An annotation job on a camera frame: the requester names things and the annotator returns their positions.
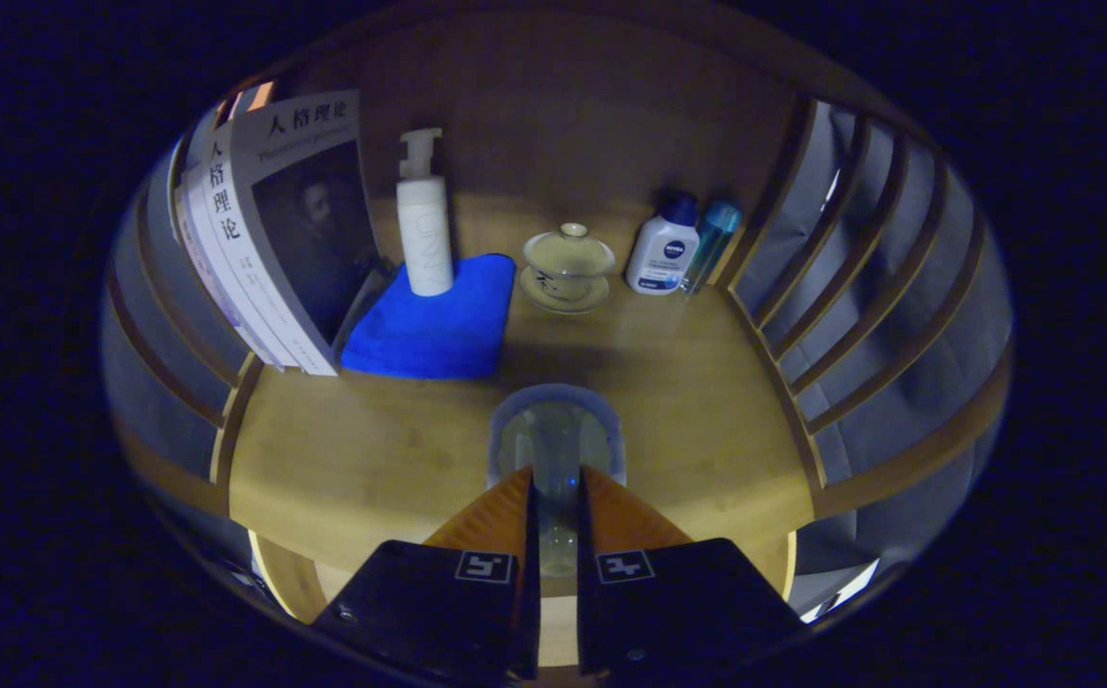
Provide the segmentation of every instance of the wooden railing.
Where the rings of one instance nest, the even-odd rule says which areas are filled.
[[[836,191],[825,204],[809,238],[794,254],[763,300],[755,308],[751,304],[745,304],[737,291],[737,286],[741,284],[742,276],[748,270],[749,263],[754,260],[759,245],[762,245],[762,239],[768,234],[768,227],[775,222],[778,209],[788,196],[795,177],[797,177],[798,166],[805,156],[807,141],[811,136],[811,126],[815,122],[815,117],[811,115],[814,115],[815,109],[816,104],[810,101],[801,101],[798,104],[797,116],[792,119],[792,130],[786,132],[784,146],[779,153],[779,162],[776,165],[778,173],[775,175],[775,182],[772,182],[763,194],[763,203],[754,215],[753,222],[749,223],[748,236],[742,238],[741,246],[733,253],[728,264],[718,270],[720,278],[715,287],[724,288],[732,296],[733,305],[748,321],[748,333],[753,340],[755,352],[763,361],[763,366],[766,367],[770,379],[775,380],[782,408],[786,419],[788,419],[798,453],[800,453],[804,473],[807,475],[807,483],[811,490],[811,509],[814,509],[815,518],[824,518],[863,505],[875,504],[883,497],[892,496],[901,490],[911,487],[912,484],[937,473],[963,450],[971,448],[982,432],[999,422],[1002,414],[1006,403],[1007,389],[1011,386],[1013,346],[1008,340],[999,363],[994,366],[984,384],[963,404],[962,409],[946,419],[931,434],[917,441],[910,449],[889,456],[867,473],[853,475],[840,481],[840,483],[828,483],[823,456],[817,448],[816,435],[892,383],[943,335],[948,325],[953,322],[953,318],[969,295],[973,280],[975,280],[985,247],[986,232],[984,218],[975,205],[972,210],[969,244],[964,250],[962,263],[960,263],[959,274],[929,321],[915,335],[901,341],[892,360],[888,361],[880,370],[872,371],[870,378],[867,378],[852,392],[849,392],[841,400],[832,402],[814,418],[805,419],[804,409],[798,398],[811,384],[819,382],[834,366],[845,360],[847,353],[853,352],[855,348],[862,343],[872,330],[876,330],[876,326],[880,325],[889,312],[892,312],[894,306],[907,294],[911,284],[914,283],[914,278],[920,274],[928,253],[937,244],[937,238],[941,234],[943,210],[948,202],[948,186],[950,186],[948,163],[942,154],[933,152],[933,192],[922,226],[906,258],[878,286],[875,296],[863,308],[858,321],[841,336],[841,339],[838,339],[823,357],[811,362],[809,369],[798,374],[796,379],[787,379],[782,366],[786,352],[795,345],[800,343],[807,332],[810,332],[825,314],[837,304],[841,294],[851,286],[856,275],[867,265],[877,244],[880,243],[884,227],[892,218],[907,183],[910,145],[917,144],[921,148],[933,151],[931,145],[915,140],[909,132],[894,130],[892,161],[889,163],[889,172],[884,186],[881,188],[880,198],[877,199],[870,217],[855,233],[849,251],[832,278],[811,300],[806,311],[795,319],[784,338],[778,343],[770,345],[764,335],[763,327],[775,317],[775,314],[779,312],[779,309],[785,308],[789,292],[803,280],[811,263],[819,257],[820,248],[836,229],[841,209],[845,208],[846,202],[849,201],[853,192],[856,179],[858,179],[859,171],[868,152],[868,145],[870,145],[872,121],[866,114],[858,114],[855,117],[855,130],[849,152],[841,162]]]

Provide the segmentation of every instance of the book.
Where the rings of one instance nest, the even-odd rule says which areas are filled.
[[[182,174],[183,202],[185,213],[182,217],[180,234],[184,238],[185,248],[189,254],[192,265],[198,270],[200,281],[206,291],[218,305],[221,315],[234,327],[236,335],[244,340],[267,364],[277,367],[296,366],[294,357],[291,357],[282,347],[279,340],[269,330],[265,318],[252,305],[250,297],[244,291],[238,280],[234,277],[226,256],[220,251],[214,232],[211,215],[209,215],[205,197],[203,182],[207,174],[208,157],[206,150],[213,147],[213,123],[217,117],[219,109],[215,107],[205,114],[198,129],[192,135],[189,151],[185,164],[187,168]]]
[[[239,110],[200,152],[200,239],[213,239],[216,268],[225,261],[218,280],[260,315],[265,345],[275,337],[311,374],[338,373],[338,333],[380,256],[358,112],[358,91]]]
[[[200,286],[205,287],[209,299],[213,299],[213,304],[221,310],[223,317],[234,328],[235,335],[238,335],[239,339],[242,339],[244,343],[256,352],[260,361],[263,361],[265,364],[278,366],[273,353],[261,343],[259,338],[256,338],[256,335],[252,335],[251,330],[247,329],[247,326],[242,322],[242,317],[235,309],[229,297],[226,296],[226,291],[223,291],[221,287],[218,286],[217,277],[213,274],[213,267],[209,266],[204,249],[200,248],[192,232],[192,215],[189,214],[189,208],[187,208],[187,201],[185,201],[186,192],[187,189],[184,186],[178,186],[172,193],[172,202],[175,209],[175,233],[180,238],[180,243],[186,249],[187,256],[189,256],[192,266],[196,269],[196,275],[200,279]]]

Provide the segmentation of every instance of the pump dispenser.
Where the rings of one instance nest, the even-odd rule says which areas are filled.
[[[418,129],[401,135],[407,145],[396,184],[396,215],[408,287],[417,296],[438,296],[452,288],[452,240],[447,226],[447,186],[430,174],[435,138],[442,129]]]

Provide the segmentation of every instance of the label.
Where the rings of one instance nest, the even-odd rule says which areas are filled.
[[[685,269],[689,269],[689,260],[692,257],[684,240],[668,240],[662,249],[652,251],[649,260],[642,266],[642,274],[637,279],[637,285],[642,288],[655,288],[659,291],[676,288],[680,286],[680,278],[684,277]]]
[[[508,584],[514,558],[510,554],[503,553],[462,553],[461,565],[456,567],[456,579]]]
[[[670,240],[666,247],[663,247],[663,255],[670,260],[676,260],[680,256],[685,254],[685,243],[684,240]]]
[[[631,553],[597,554],[596,571],[600,572],[600,582],[604,585],[654,578],[651,559],[645,558],[645,552],[642,550]]]

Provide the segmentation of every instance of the dark background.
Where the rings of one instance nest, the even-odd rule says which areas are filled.
[[[142,4],[0,3],[0,685],[373,685],[162,531],[94,349],[111,230],[148,165],[360,9]],[[749,9],[951,153],[1002,239],[1020,350],[995,456],[937,545],[753,682],[1107,685],[1107,3]]]

